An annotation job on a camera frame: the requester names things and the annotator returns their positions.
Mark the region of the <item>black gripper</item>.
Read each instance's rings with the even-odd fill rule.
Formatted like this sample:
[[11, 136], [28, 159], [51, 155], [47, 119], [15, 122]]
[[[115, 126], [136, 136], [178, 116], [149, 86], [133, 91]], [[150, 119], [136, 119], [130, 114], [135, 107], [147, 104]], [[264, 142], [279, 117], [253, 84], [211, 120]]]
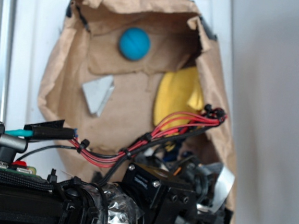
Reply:
[[175, 172], [132, 163], [121, 187], [141, 210], [136, 224], [229, 224], [225, 201], [233, 183], [219, 162], [185, 162]]

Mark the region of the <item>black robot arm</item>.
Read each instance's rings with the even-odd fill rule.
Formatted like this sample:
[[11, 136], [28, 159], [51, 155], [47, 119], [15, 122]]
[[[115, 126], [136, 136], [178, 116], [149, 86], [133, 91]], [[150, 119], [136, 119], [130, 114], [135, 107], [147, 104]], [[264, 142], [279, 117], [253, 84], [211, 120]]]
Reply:
[[120, 182], [57, 182], [0, 168], [0, 224], [230, 224], [220, 165], [168, 171], [129, 165]]

